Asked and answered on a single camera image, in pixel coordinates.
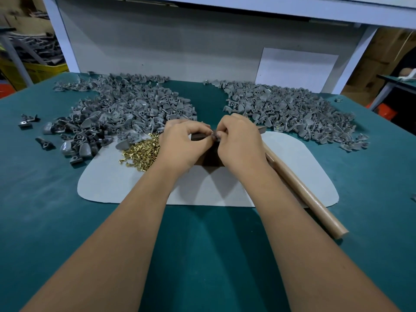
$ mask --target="wooden dowel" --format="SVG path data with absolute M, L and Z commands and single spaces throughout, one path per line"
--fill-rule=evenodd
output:
M 322 222 L 334 239 L 340 239 L 349 231 L 335 218 L 335 216 L 319 201 L 318 198 L 305 186 L 295 173 L 263 142 L 267 160 L 274 170 L 289 184 L 305 204 Z

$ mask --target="white sheet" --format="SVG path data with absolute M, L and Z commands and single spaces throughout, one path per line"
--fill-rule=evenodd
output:
M 262 134 L 262 138 L 325 206 L 338 202 L 334 184 L 301 141 L 272 131 Z M 143 175 L 119 163 L 123 157 L 115 146 L 113 142 L 103 147 L 82 173 L 78 181 L 78 194 L 82 198 L 120 203 Z M 226 167 L 192 167 L 177 181 L 167 203 L 254 207 L 241 183 Z
M 337 59 L 331 54 L 263 48 L 256 83 L 320 93 Z

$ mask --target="yellow crate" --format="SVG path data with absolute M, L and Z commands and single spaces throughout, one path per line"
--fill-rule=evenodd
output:
M 40 81 L 46 80 L 47 78 L 52 78 L 59 73 L 69 72 L 66 63 L 57 66 L 43 66 L 41 64 L 35 63 L 23 64 L 28 71 L 28 74 L 33 83 L 38 83 Z M 15 90 L 20 91 L 26 88 L 26 84 L 20 76 L 18 68 L 16 68 L 13 62 L 4 58 L 0 58 L 0 70 Z

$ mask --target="pile of brass rivets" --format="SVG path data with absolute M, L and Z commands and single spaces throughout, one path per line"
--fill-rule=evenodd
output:
M 152 166 L 159 154 L 159 135 L 150 133 L 152 139 L 147 139 L 123 151 L 124 159 L 119 160 L 120 164 L 126 162 L 126 166 L 134 166 L 138 171 L 146 172 Z

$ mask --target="table leg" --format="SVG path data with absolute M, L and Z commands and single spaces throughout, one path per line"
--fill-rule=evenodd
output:
M 368 109 L 371 111 L 375 110 L 376 107 L 383 102 L 383 100 L 387 97 L 387 95 L 392 91 L 393 88 L 394 88 L 394 83 L 391 83 L 391 82 L 386 83 L 384 88 L 377 95 L 377 97 L 374 99 L 374 101 L 371 103 Z
M 28 72 L 26 71 L 23 62 L 20 60 L 18 53 L 16 52 L 15 48 L 12 45 L 12 42 L 10 41 L 9 37 L 7 35 L 0 35 L 0 43 L 6 49 L 7 53 L 9 54 L 10 58 L 18 68 L 18 71 L 23 78 L 23 81 L 26 83 L 26 86 L 32 86 L 33 82 L 30 78 Z

